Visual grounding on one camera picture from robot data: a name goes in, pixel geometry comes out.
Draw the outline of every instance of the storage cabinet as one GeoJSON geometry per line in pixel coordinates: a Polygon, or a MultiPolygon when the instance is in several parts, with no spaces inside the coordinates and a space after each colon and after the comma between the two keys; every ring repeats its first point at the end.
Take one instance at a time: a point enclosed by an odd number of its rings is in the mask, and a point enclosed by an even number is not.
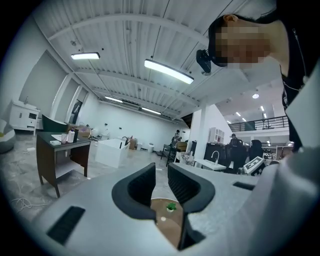
{"type": "Polygon", "coordinates": [[[9,124],[13,129],[33,131],[36,134],[36,125],[40,109],[29,104],[12,101],[9,124]]]}
{"type": "Polygon", "coordinates": [[[221,143],[223,144],[225,140],[225,132],[219,130],[215,127],[210,128],[208,143],[221,143]]]}

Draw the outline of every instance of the concrete floor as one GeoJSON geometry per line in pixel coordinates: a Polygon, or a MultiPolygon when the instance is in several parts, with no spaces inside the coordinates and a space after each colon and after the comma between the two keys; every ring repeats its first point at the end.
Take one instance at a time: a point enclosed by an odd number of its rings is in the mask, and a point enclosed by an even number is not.
{"type": "MultiPolygon", "coordinates": [[[[36,151],[28,152],[27,148],[36,147],[36,136],[29,132],[17,132],[16,143],[13,150],[0,154],[0,174],[2,185],[6,188],[7,197],[13,208],[18,212],[23,203],[12,201],[13,199],[25,198],[30,201],[32,206],[25,207],[19,211],[19,214],[29,221],[43,211],[48,205],[58,200],[55,188],[51,186],[45,179],[44,185],[40,184],[36,151]]],[[[156,168],[162,169],[156,171],[156,186],[152,193],[152,198],[167,198],[176,200],[168,185],[168,171],[166,167],[167,159],[160,157],[155,153],[146,151],[130,150],[128,157],[123,166],[114,168],[95,161],[97,151],[96,143],[92,142],[90,146],[88,159],[89,179],[108,175],[113,172],[126,169],[134,165],[155,163],[156,168]]],[[[88,179],[84,177],[83,170],[72,170],[71,172],[57,179],[60,195],[63,196],[74,189],[82,182],[88,179]]]]}

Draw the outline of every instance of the white bathtub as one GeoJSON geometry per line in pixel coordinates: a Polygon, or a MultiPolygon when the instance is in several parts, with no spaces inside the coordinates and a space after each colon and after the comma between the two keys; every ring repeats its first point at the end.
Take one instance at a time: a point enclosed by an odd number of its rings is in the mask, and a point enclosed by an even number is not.
{"type": "Polygon", "coordinates": [[[128,155],[130,143],[127,145],[125,143],[125,140],[117,138],[99,141],[95,160],[107,166],[118,168],[128,155]]]}

